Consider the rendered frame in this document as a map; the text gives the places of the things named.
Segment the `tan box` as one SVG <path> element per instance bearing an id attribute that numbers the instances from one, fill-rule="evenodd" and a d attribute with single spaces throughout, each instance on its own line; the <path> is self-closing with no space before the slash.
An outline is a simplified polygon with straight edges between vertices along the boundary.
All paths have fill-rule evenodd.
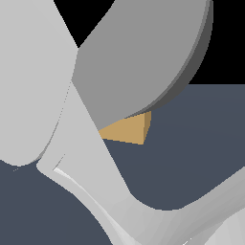
<path id="1" fill-rule="evenodd" d="M 99 131 L 105 140 L 142 145 L 150 127 L 151 112 L 114 122 Z"/>

